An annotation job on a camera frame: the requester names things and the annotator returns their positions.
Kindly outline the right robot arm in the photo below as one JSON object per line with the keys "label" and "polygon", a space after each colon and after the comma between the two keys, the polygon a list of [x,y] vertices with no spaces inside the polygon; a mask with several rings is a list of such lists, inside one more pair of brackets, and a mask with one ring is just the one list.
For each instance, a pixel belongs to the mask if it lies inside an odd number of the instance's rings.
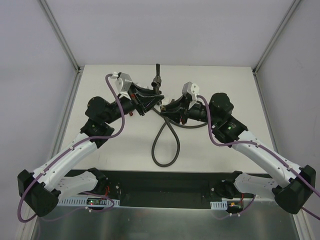
{"label": "right robot arm", "polygon": [[207,123],[210,141],[217,147],[229,147],[245,155],[262,168],[268,178],[252,176],[241,171],[233,172],[232,179],[216,187],[224,198],[234,198],[241,193],[273,199],[284,211],[296,215],[312,194],[319,195],[315,188],[316,170],[304,167],[266,147],[247,126],[232,115],[234,105],[226,93],[218,92],[207,101],[197,95],[201,102],[191,104],[190,94],[161,107],[160,114],[177,124],[187,120]]}

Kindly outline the grey metal faucet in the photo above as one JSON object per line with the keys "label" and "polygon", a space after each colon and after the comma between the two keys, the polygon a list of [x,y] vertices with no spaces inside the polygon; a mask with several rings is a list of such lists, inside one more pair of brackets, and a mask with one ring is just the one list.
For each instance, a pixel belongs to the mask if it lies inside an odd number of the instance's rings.
{"label": "grey metal faucet", "polygon": [[160,90],[160,87],[162,85],[162,79],[160,76],[160,67],[161,65],[159,63],[155,65],[156,74],[153,81],[151,82],[151,86],[157,95],[160,95],[162,93]]}

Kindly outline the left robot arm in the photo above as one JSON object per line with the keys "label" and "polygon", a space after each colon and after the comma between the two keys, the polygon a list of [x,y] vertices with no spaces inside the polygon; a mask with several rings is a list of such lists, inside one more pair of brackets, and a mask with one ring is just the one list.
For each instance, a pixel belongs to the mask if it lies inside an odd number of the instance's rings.
{"label": "left robot arm", "polygon": [[23,170],[18,174],[17,217],[20,222],[25,222],[21,215],[23,204],[27,204],[35,216],[44,217],[59,201],[73,195],[89,193],[100,197],[106,193],[107,177],[95,167],[73,177],[66,174],[109,139],[119,136],[127,114],[137,111],[143,116],[164,99],[156,83],[152,84],[152,89],[147,89],[119,80],[116,86],[120,90],[119,93],[111,90],[114,102],[100,96],[89,100],[85,111],[87,122],[69,145],[35,170]]}

